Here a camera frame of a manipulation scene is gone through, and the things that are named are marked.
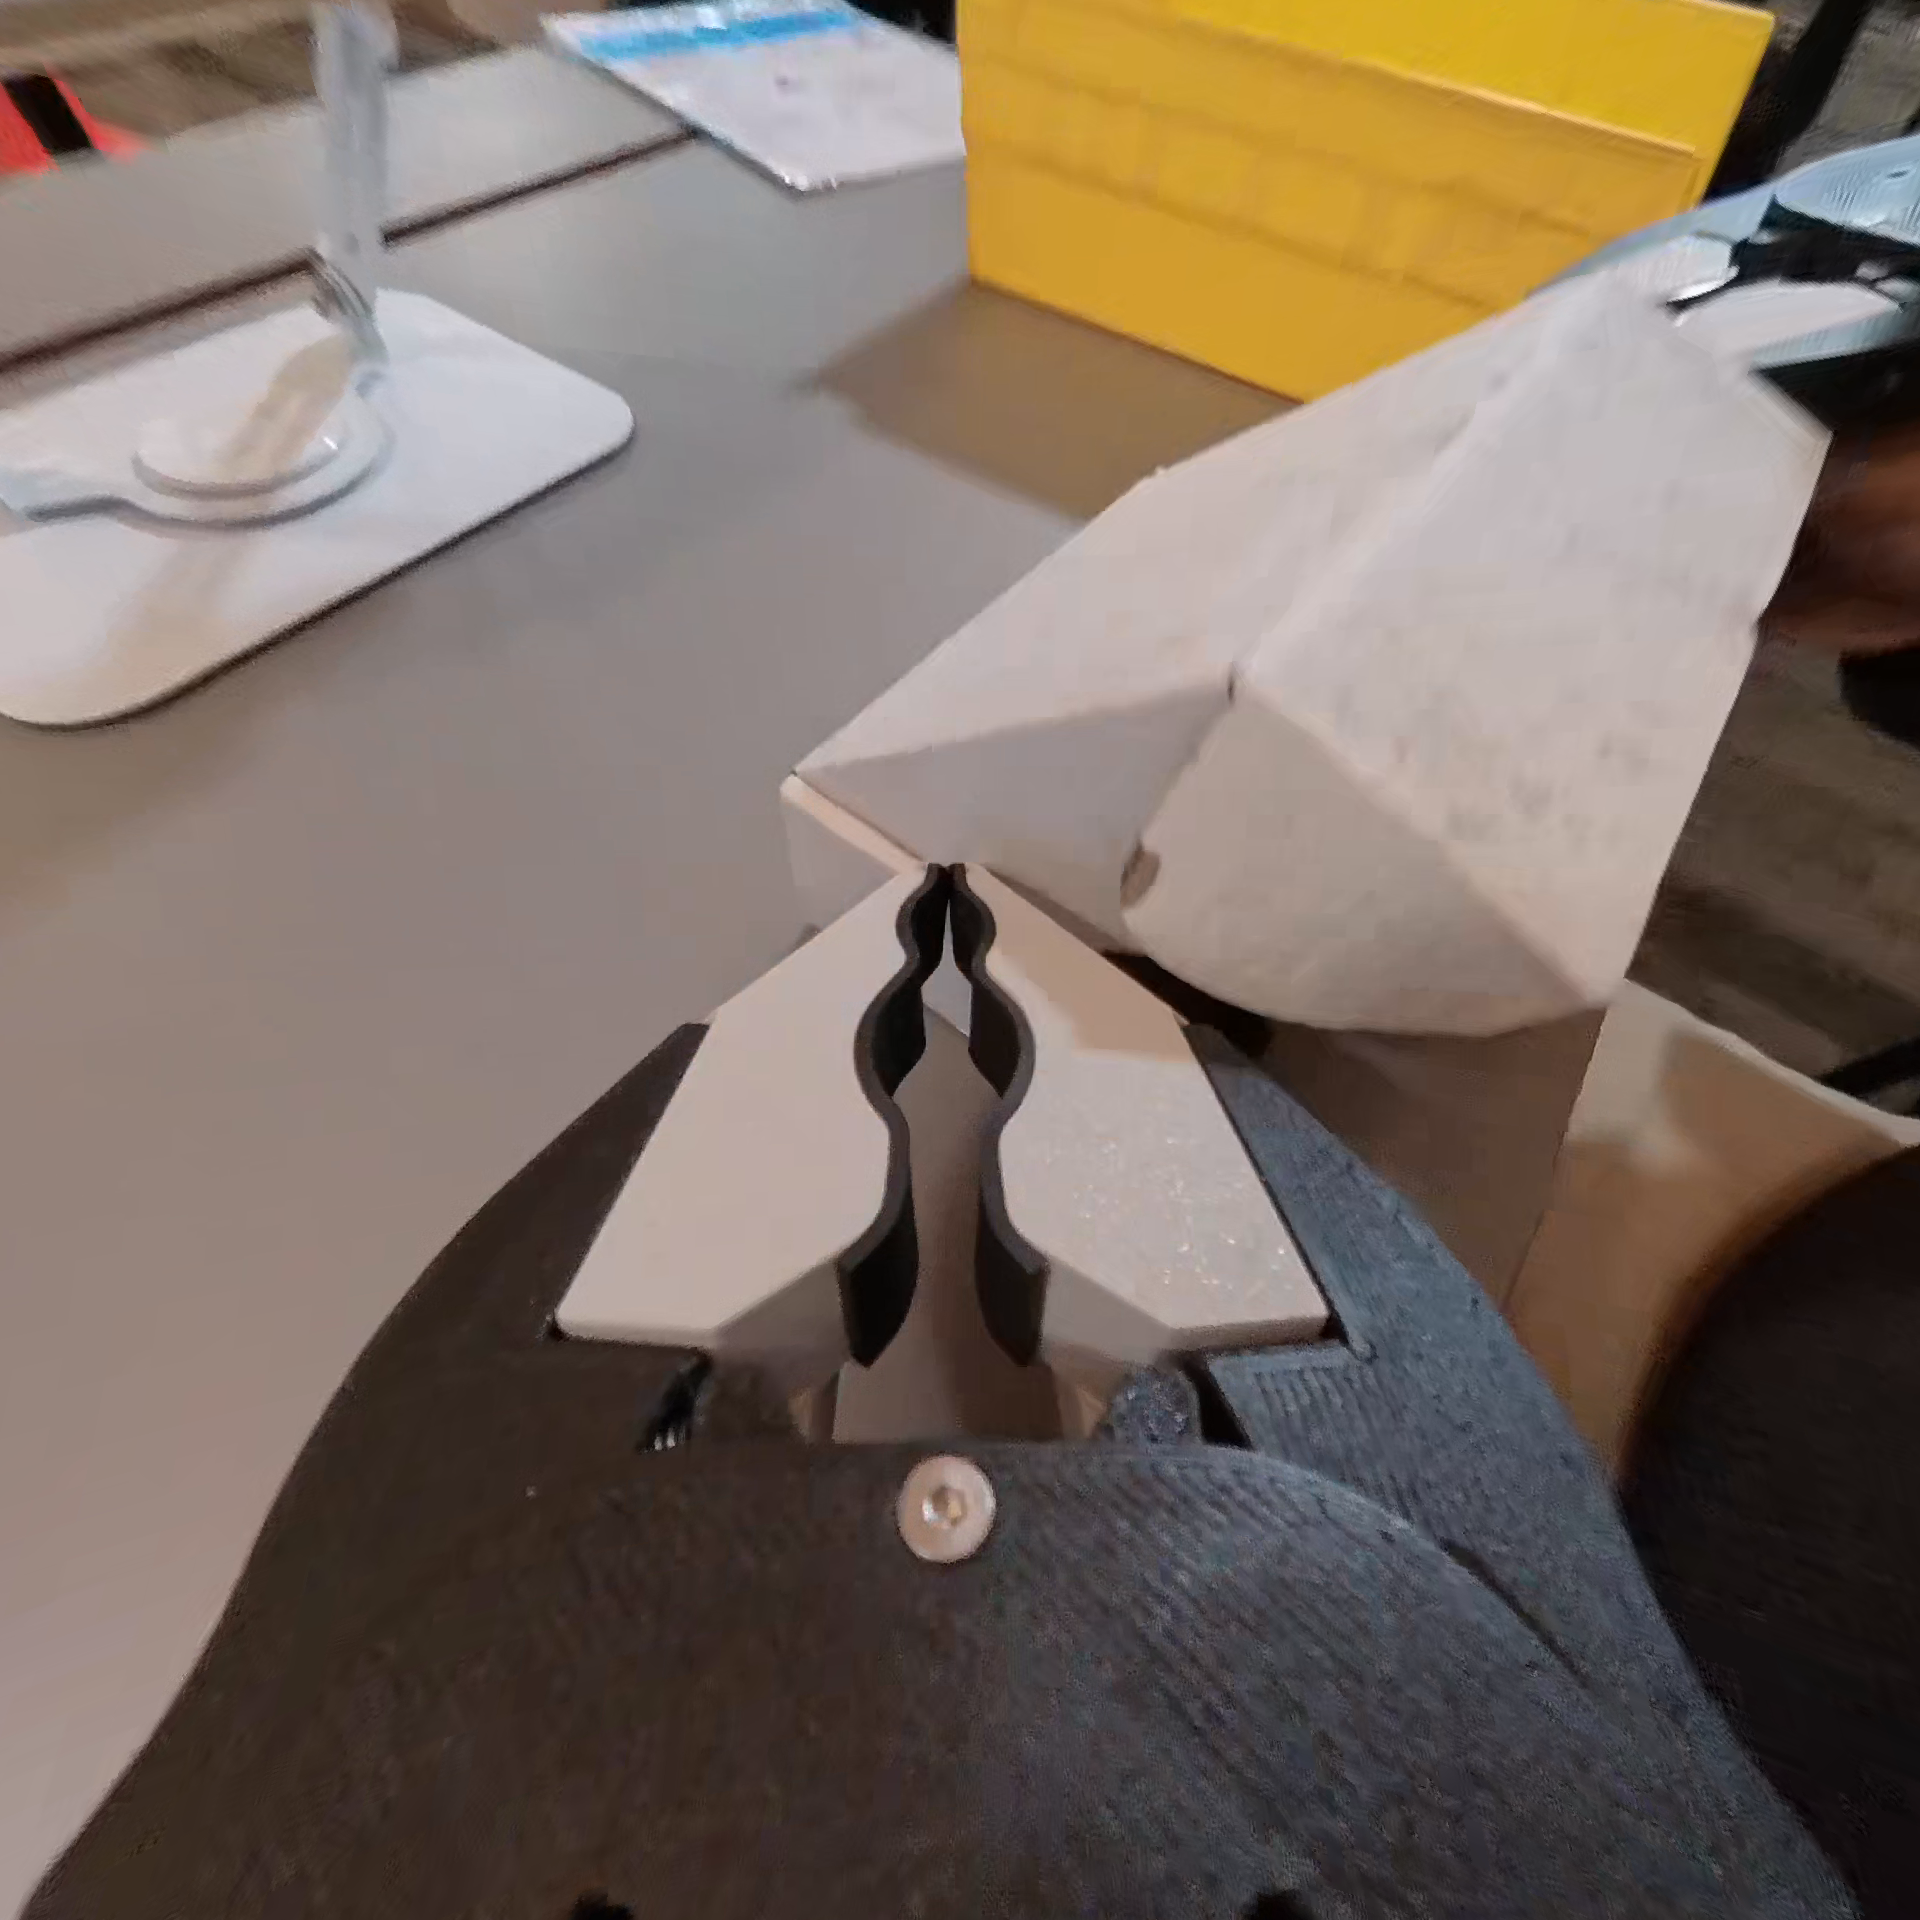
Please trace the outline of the red floor object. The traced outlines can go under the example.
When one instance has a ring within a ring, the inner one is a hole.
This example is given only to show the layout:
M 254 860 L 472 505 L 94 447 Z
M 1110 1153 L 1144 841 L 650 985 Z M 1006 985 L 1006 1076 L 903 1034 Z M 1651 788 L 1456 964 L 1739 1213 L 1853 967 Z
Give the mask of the red floor object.
M 130 158 L 143 141 L 84 109 L 77 92 L 40 69 L 2 73 L 2 177 L 47 176 L 84 158 Z

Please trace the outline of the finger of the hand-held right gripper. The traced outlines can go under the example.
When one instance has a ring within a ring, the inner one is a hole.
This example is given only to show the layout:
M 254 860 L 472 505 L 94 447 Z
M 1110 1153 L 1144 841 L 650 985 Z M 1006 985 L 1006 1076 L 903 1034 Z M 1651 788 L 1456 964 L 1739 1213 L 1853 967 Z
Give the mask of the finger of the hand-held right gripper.
M 1743 285 L 1856 285 L 1915 306 L 1917 153 L 1842 151 L 1619 238 L 1562 271 L 1666 306 Z
M 1727 280 L 1669 300 L 1666 313 L 1694 346 L 1742 373 L 1915 370 L 1915 276 Z

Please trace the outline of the white document stand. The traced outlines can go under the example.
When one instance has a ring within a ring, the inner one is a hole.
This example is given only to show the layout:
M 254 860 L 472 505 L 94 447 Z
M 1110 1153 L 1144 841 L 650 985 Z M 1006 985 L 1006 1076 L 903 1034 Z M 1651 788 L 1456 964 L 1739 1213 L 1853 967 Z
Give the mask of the white document stand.
M 588 375 L 380 288 L 392 23 L 317 4 L 312 38 L 311 306 L 4 408 L 10 721 L 164 703 L 632 438 Z

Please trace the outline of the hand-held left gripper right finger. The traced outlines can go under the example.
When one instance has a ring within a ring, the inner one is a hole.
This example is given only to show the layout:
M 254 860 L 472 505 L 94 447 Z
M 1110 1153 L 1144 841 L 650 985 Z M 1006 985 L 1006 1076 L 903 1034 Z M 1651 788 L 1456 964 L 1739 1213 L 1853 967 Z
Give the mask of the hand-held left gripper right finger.
M 1141 1368 L 1322 1338 L 1328 1300 L 1179 1015 L 974 864 L 948 870 L 981 1141 L 976 1296 L 1091 1432 Z

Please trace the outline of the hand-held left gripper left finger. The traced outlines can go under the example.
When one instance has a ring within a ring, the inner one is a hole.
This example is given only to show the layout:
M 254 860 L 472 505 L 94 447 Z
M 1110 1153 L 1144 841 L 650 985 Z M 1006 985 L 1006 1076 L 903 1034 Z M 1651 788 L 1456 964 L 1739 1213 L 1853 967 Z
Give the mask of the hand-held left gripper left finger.
M 557 1333 L 755 1374 L 807 1431 L 954 1432 L 930 1336 L 884 1357 L 920 1281 L 898 1093 L 925 1053 L 946 912 L 944 868 L 911 865 L 707 1017 Z

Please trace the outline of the white cardboard box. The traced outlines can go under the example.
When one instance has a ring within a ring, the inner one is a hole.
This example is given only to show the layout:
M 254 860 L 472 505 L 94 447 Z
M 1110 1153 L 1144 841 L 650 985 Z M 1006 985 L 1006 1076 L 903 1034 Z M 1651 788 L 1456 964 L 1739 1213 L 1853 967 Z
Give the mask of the white cardboard box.
M 1828 442 L 1571 280 L 1152 472 L 798 775 L 1262 1017 L 1571 1017 L 1639 945 Z

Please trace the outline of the grey desk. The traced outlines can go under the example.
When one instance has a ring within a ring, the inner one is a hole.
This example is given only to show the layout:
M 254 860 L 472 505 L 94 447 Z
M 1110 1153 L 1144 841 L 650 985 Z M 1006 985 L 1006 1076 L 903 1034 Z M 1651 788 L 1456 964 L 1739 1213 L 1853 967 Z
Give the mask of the grey desk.
M 800 933 L 782 776 L 1282 406 L 976 288 L 964 208 L 680 134 L 407 233 L 632 442 L 176 703 L 4 729 L 4 1916 L 403 1292 Z

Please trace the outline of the person's right hand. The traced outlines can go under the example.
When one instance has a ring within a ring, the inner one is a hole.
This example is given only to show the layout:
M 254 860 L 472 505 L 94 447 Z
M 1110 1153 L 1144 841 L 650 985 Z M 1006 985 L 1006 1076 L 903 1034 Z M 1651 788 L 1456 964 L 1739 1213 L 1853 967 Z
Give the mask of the person's right hand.
M 1832 656 L 1917 646 L 1915 421 L 1830 442 L 1760 634 Z

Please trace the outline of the laminated instruction sheet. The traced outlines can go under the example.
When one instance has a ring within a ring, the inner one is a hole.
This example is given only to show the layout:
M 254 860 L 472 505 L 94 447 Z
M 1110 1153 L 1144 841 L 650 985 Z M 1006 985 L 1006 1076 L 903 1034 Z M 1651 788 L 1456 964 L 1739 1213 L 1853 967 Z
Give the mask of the laminated instruction sheet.
M 574 56 L 779 184 L 816 193 L 966 154 L 951 46 L 843 1 L 544 14 Z

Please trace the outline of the yellow storage bin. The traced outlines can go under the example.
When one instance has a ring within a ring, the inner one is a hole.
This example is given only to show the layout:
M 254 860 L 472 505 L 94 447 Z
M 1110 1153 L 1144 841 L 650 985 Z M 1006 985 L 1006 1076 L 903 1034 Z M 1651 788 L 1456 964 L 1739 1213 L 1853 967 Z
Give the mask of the yellow storage bin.
M 1691 210 L 1772 16 L 964 1 L 976 280 L 1292 399 Z

